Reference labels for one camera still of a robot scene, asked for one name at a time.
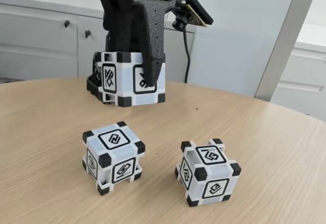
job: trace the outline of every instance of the plastic cube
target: plastic cube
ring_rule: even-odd
[[[102,52],[97,67],[102,74],[98,96],[103,103],[130,107],[165,102],[165,63],[154,87],[145,83],[141,53]]]
[[[139,158],[145,154],[145,144],[125,122],[84,132],[83,141],[83,167],[94,177],[101,195],[112,191],[118,182],[141,177]]]
[[[183,158],[175,174],[186,189],[190,207],[230,199],[241,167],[226,157],[224,148],[220,139],[211,139],[208,145],[198,147],[192,141],[182,142]]]

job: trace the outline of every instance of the round table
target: round table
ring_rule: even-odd
[[[326,124],[241,95],[167,83],[166,103],[120,108],[84,78],[0,85],[0,223],[326,223]],[[82,133],[125,121],[142,177],[100,196]],[[229,201],[190,208],[182,141],[220,138],[242,172]]]

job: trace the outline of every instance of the cube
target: cube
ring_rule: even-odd
[[[175,174],[186,189],[190,207],[229,200],[241,167],[229,160],[220,139],[211,139],[205,146],[192,141],[182,142],[182,161]]]
[[[94,65],[101,77],[90,76],[87,89],[103,103],[130,107],[165,102],[165,63],[154,87],[145,83],[141,53],[99,52]]]
[[[125,122],[84,132],[83,141],[83,167],[95,179],[101,195],[113,191],[118,182],[141,177],[139,158],[145,154],[145,144]]]

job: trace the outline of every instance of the cabinet drawer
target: cabinet drawer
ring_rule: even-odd
[[[326,53],[294,49],[281,81],[303,85],[326,85]]]
[[[77,56],[58,52],[1,50],[0,47],[0,77],[19,80],[77,77]]]
[[[0,5],[0,44],[77,53],[75,23],[63,13]]]

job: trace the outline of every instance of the white cabinet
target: white cabinet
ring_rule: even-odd
[[[105,50],[106,35],[99,18],[0,5],[0,77],[87,77],[94,52]],[[187,39],[191,51],[194,33]],[[165,30],[165,53],[167,80],[183,82],[187,57],[181,32]]]
[[[0,77],[71,76],[77,76],[74,16],[0,5]]]
[[[295,48],[271,102],[326,121],[326,53]]]

